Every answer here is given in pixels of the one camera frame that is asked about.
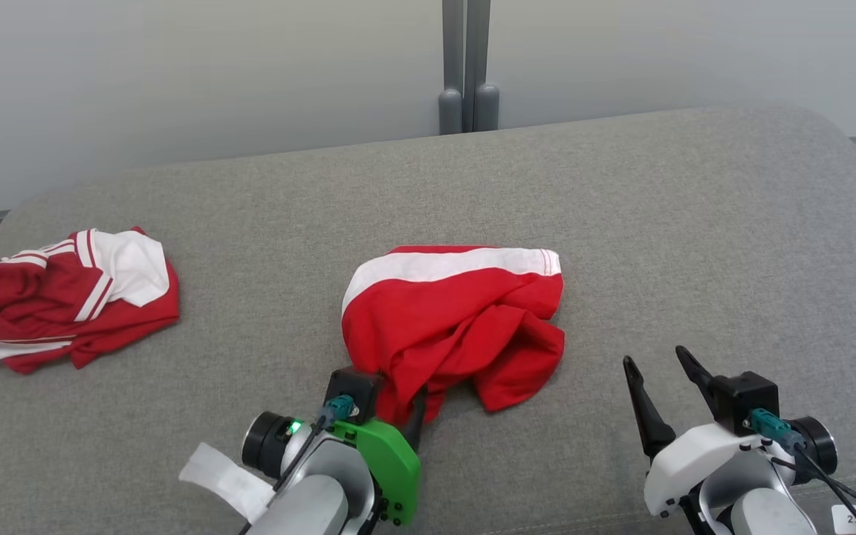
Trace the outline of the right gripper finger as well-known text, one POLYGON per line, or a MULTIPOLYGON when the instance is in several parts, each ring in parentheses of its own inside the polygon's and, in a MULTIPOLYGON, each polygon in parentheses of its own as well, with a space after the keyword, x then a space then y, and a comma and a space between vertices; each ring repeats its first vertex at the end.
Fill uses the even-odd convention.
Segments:
POLYGON ((631 356, 623 358, 623 369, 627 379, 629 399, 640 436, 642 450, 649 459, 665 450, 675 439, 675 430, 667 424, 655 408, 644 386, 644 376, 631 356))
POLYGON ((709 407, 711 415, 716 417, 716 397, 714 397, 713 390, 711 389, 713 376, 694 358, 692 352, 686 346, 676 346, 675 353, 686 373, 687 379, 698 387, 704 402, 709 407))

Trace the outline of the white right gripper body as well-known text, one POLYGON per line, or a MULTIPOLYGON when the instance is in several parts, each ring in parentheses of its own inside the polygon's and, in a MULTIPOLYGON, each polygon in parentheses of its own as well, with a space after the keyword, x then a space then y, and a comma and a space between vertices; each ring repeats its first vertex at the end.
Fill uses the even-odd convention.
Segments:
POLYGON ((698 487, 692 502, 703 518, 716 518, 714 511, 765 486, 761 444, 760 436, 750 429, 740 435, 709 423, 687 430, 652 460, 644 485, 649 514, 665 517, 679 512, 680 498, 698 487))

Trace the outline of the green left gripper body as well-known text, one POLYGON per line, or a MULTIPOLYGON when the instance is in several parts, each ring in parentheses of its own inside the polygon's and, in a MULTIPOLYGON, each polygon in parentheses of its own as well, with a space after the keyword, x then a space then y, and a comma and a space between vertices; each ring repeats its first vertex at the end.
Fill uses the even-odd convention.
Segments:
POLYGON ((401 430, 373 418, 365 424, 337 421, 335 436, 359 450, 376 488, 363 526, 410 525, 418 510, 422 464, 401 430))

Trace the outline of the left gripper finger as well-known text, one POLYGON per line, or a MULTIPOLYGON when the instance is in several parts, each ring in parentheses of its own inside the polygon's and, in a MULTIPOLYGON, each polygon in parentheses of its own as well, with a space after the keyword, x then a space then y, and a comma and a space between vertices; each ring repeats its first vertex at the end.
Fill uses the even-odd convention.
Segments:
POLYGON ((427 397, 428 387, 425 385, 415 393, 411 402, 409 417, 404 424, 404 427, 401 427, 402 436, 414 453, 418 453, 419 444, 421 444, 421 433, 422 427, 424 427, 427 397))

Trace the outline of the red shorts with white band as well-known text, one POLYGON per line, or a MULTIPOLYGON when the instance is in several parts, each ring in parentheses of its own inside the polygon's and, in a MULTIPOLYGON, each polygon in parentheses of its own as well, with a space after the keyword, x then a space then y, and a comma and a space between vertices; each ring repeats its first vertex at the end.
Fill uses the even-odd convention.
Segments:
POLYGON ((536 395, 560 365, 563 291, 549 248, 400 246, 354 272, 343 339, 357 369, 383 376, 385 422, 405 424, 420 393, 431 422, 466 380, 485 410, 500 411, 536 395))

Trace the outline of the red and white jersey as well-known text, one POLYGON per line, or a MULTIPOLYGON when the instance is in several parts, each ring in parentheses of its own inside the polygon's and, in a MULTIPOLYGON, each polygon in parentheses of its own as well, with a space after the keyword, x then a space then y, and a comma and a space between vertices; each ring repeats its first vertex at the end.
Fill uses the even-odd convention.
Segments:
POLYGON ((18 374, 76 369, 176 324, 179 278, 139 227, 88 228, 0 259, 0 363, 18 374))

